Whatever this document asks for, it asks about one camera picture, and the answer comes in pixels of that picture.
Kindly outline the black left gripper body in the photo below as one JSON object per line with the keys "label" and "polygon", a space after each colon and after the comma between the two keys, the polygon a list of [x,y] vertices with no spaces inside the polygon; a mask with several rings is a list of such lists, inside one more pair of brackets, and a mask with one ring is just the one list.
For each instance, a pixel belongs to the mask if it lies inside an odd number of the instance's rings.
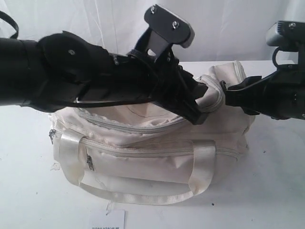
{"label": "black left gripper body", "polygon": [[137,51],[130,51],[128,56],[143,64],[148,69],[149,76],[156,80],[151,95],[155,104],[164,108],[166,101],[173,98],[194,99],[188,88],[189,82],[194,80],[193,75],[183,69],[172,51],[157,60]]}

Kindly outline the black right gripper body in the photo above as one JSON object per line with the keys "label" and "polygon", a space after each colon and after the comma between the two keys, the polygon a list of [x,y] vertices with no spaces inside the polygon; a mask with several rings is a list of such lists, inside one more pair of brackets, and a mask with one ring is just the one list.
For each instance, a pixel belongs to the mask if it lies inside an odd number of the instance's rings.
{"label": "black right gripper body", "polygon": [[277,120],[305,119],[305,71],[282,66],[261,78],[259,113]]}

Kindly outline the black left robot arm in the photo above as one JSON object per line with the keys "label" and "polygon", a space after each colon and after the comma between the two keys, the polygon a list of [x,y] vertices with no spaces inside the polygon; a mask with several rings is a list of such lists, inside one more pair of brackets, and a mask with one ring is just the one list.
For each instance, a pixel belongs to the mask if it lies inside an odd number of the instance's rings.
{"label": "black left robot arm", "polygon": [[54,113],[65,107],[95,108],[153,103],[194,125],[207,112],[197,102],[207,85],[177,62],[159,68],[132,56],[109,53],[62,32],[39,41],[0,41],[0,104]]}

